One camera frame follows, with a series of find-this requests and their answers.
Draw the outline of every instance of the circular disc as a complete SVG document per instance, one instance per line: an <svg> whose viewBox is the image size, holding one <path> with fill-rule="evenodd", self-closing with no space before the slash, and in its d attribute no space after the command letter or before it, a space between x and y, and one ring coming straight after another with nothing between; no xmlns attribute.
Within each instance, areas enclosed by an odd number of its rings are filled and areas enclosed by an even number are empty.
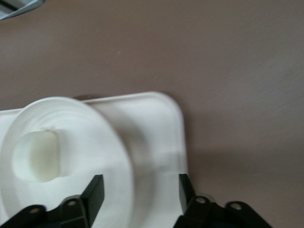
<svg viewBox="0 0 304 228"><path fill-rule="evenodd" d="M29 132L51 130L59 138L60 176L49 182L18 179L12 171L14 147ZM0 191L9 217L33 204L54 209L80 195L96 174L104 175L105 199L93 227L127 227L133 210L132 166L107 120L80 101L50 97L25 107L16 117L0 153Z"/></svg>

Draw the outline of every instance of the hole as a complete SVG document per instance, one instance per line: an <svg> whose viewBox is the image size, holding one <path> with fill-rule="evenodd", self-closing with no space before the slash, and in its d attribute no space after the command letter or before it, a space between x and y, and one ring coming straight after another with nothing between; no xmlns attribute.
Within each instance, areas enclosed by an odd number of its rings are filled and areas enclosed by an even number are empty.
<svg viewBox="0 0 304 228"><path fill-rule="evenodd" d="M38 211L40 211L39 208L33 208L33 209L30 210L29 212L30 212L31 214L35 214L35 213L37 213Z"/></svg>
<svg viewBox="0 0 304 228"><path fill-rule="evenodd" d="M75 200L69 201L69 202L67 203L68 206L73 206L73 205L75 205L75 204L76 204L76 201L75 201Z"/></svg>
<svg viewBox="0 0 304 228"><path fill-rule="evenodd" d="M206 200L203 197L197 197L195 199L198 203L206 203Z"/></svg>
<svg viewBox="0 0 304 228"><path fill-rule="evenodd" d="M235 210L242 210L242 206L239 205L238 203L233 203L230 205L232 208L234 208Z"/></svg>

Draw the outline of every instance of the white plastic tray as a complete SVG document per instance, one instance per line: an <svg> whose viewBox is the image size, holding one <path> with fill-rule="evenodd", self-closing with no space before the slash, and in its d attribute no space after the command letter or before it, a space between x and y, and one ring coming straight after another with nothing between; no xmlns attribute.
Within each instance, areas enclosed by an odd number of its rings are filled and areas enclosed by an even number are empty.
<svg viewBox="0 0 304 228"><path fill-rule="evenodd" d="M84 103L109 121L132 161L135 202L129 227L172 227L182 214L178 174L187 173L183 119L179 107L170 97L158 92L93 99ZM0 146L19 111L0 111ZM0 198L0 224L7 219Z"/></svg>

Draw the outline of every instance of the gray object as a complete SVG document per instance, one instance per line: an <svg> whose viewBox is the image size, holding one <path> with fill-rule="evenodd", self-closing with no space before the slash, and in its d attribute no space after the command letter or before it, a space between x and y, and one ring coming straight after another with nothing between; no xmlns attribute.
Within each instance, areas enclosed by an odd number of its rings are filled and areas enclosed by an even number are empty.
<svg viewBox="0 0 304 228"><path fill-rule="evenodd" d="M0 0L0 20L34 10L44 2L45 0Z"/></svg>

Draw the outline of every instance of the white plastic object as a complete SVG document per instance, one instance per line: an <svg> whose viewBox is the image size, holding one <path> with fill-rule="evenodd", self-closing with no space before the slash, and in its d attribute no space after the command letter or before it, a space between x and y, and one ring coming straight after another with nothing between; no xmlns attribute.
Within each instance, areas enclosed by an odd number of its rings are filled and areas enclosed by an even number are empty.
<svg viewBox="0 0 304 228"><path fill-rule="evenodd" d="M131 159L134 180L135 198L131 223L116 226L117 228L168 228L173 227L176 219L182 214L179 199L179 173L187 173L185 137L181 111L167 95L158 92L147 92L132 95L98 98L83 101L106 118L120 136ZM10 124L22 109L0 111L0 146ZM108 162L108 168L119 169L119 164ZM5 183L0 174L0 224L8 219L6 204L3 202ZM114 194L106 194L105 199L113 204L102 204L100 213L113 213L113 218L124 216L120 208L125 208L125 188L118 184L121 179L113 178L105 182L111 185ZM75 190L80 194L83 189ZM16 210L37 202L45 203L49 209L52 204L47 200L39 202L43 192L26 192L27 201L20 202ZM108 228L111 222L97 217L93 228Z"/></svg>
<svg viewBox="0 0 304 228"><path fill-rule="evenodd" d="M60 176L48 182L21 180L13 172L14 149L28 133L45 130L58 135ZM64 198L81 194L97 174L104 176L103 206L115 210L102 207L96 220L108 227L127 227L134 201L127 151L108 121L80 101L50 97L33 102L18 113L3 138L0 193L9 217L33 204L52 210Z"/></svg>
<svg viewBox="0 0 304 228"><path fill-rule="evenodd" d="M13 153L12 167L18 178L47 182L59 176L59 146L55 132L27 133L18 141Z"/></svg>

